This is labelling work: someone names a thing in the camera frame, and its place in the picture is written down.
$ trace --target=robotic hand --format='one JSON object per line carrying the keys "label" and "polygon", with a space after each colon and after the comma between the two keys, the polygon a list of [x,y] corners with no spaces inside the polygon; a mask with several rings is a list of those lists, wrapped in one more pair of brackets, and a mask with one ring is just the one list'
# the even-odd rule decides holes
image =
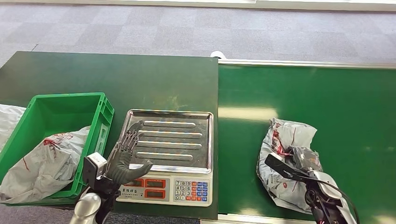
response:
{"label": "robotic hand", "polygon": [[[308,172],[295,169],[282,161],[276,153],[271,153],[265,164],[281,176],[294,181],[304,182],[307,187],[305,202],[310,206],[317,224],[359,224],[359,216],[349,197],[338,189],[333,178],[323,172]],[[356,220],[349,211],[347,199],[355,212]]]}
{"label": "robotic hand", "polygon": [[150,161],[138,169],[129,169],[142,124],[136,122],[123,134],[107,161],[99,153],[84,158],[82,175],[87,187],[78,197],[70,224],[103,224],[120,196],[120,186],[150,171],[153,166]]}

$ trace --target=green bin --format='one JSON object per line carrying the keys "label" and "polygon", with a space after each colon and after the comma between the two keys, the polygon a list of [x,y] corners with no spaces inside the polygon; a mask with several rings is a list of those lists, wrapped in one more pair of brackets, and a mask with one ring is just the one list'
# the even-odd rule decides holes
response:
{"label": "green bin", "polygon": [[65,199],[65,202],[70,201],[78,196],[85,186],[81,175],[83,158],[94,152],[103,154],[113,116],[114,109],[104,93],[37,95],[33,97],[0,153],[0,182],[7,171],[45,137],[91,126],[74,175],[74,181],[43,200],[43,202],[48,202],[45,204],[51,204],[51,199],[54,199],[52,200],[54,203],[60,203],[62,199]]}

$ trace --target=black cable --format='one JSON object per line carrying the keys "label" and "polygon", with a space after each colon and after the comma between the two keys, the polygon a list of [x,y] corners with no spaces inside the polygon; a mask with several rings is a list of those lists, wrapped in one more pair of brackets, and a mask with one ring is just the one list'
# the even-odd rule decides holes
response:
{"label": "black cable", "polygon": [[346,199],[346,201],[349,202],[349,203],[351,204],[352,209],[354,210],[354,213],[355,213],[355,216],[356,216],[356,223],[357,223],[357,224],[360,224],[360,219],[359,219],[359,215],[358,215],[358,211],[357,211],[357,209],[356,209],[356,206],[355,206],[355,204],[352,202],[351,198],[348,197],[347,194],[345,194],[342,190],[340,190],[340,189],[337,188],[336,186],[334,186],[334,185],[332,185],[332,184],[330,184],[330,183],[327,183],[327,182],[325,182],[325,181],[321,181],[321,180],[317,180],[317,179],[313,179],[313,178],[309,178],[309,177],[304,177],[304,179],[308,179],[308,180],[311,180],[311,181],[316,181],[316,182],[319,182],[319,183],[322,183],[322,184],[326,184],[326,185],[328,185],[328,186],[334,188],[335,190],[337,190],[339,193],[341,193],[341,195]]}

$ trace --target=gray carpet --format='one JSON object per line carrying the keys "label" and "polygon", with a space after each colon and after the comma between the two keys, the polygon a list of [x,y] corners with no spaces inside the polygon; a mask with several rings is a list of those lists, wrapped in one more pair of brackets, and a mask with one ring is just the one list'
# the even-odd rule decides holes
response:
{"label": "gray carpet", "polygon": [[[0,4],[0,66],[17,50],[396,63],[396,14]],[[2,224],[67,224],[71,211],[0,205]],[[198,220],[112,214],[107,223]]]}

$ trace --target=package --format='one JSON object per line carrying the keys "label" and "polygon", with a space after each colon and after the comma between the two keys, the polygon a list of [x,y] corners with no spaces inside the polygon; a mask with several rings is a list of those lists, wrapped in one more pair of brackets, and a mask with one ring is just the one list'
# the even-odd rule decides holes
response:
{"label": "package", "polygon": [[310,125],[272,118],[257,162],[256,172],[264,188],[277,206],[311,214],[305,202],[305,183],[283,178],[265,164],[267,156],[276,152],[282,161],[293,166],[293,152],[288,148],[310,148],[316,129]]}
{"label": "package", "polygon": [[26,108],[0,104],[0,152],[6,145]]}
{"label": "package", "polygon": [[39,201],[71,183],[89,130],[45,138],[8,170],[0,185],[0,203]]}
{"label": "package", "polygon": [[319,154],[312,151],[310,148],[291,146],[289,151],[293,153],[293,162],[297,169],[304,172],[310,170],[322,170],[322,165],[320,165]]}

